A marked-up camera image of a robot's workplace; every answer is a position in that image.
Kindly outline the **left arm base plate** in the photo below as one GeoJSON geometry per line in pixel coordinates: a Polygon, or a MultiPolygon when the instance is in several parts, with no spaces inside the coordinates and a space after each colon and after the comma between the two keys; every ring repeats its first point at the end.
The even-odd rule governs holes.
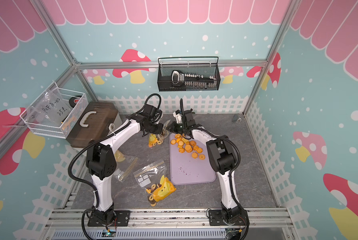
{"type": "Polygon", "coordinates": [[[106,212],[94,210],[88,220],[89,227],[127,227],[130,220],[130,211],[109,209],[106,212]]]}

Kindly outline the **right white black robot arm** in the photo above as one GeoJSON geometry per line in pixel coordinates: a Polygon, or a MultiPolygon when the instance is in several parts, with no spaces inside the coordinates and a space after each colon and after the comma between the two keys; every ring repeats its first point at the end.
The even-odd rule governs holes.
{"type": "Polygon", "coordinates": [[[193,114],[192,109],[184,109],[181,99],[180,109],[173,113],[175,120],[168,126],[168,130],[205,145],[211,168],[217,173],[221,187],[223,220],[229,225],[243,220],[248,228],[250,225],[248,212],[238,200],[235,185],[235,170],[241,162],[240,152],[226,135],[215,135],[202,125],[196,124],[193,114]]]}

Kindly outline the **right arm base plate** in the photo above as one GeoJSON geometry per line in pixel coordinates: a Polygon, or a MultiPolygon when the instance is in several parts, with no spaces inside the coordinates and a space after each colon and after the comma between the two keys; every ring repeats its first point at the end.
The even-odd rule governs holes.
{"type": "Polygon", "coordinates": [[[206,217],[209,220],[210,226],[241,226],[245,227],[248,219],[244,216],[235,216],[229,218],[228,214],[221,209],[207,209],[206,217]]]}

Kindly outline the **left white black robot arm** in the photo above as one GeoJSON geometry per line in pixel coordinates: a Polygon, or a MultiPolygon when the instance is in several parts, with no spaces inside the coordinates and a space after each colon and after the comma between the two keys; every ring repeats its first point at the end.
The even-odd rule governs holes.
{"type": "Polygon", "coordinates": [[[89,217],[106,227],[116,221],[111,194],[112,176],[117,168],[115,152],[139,132],[143,132],[144,136],[162,133],[164,125],[159,122],[163,115],[160,110],[161,104],[161,96],[151,94],[139,111],[126,116],[127,121],[119,128],[111,130],[108,136],[100,140],[90,142],[71,160],[67,170],[69,177],[74,181],[89,185],[95,195],[93,207],[84,212],[84,217],[91,212],[89,217]],[[85,152],[87,153],[85,165],[92,176],[92,182],[75,176],[72,171],[75,162],[85,152]]]}

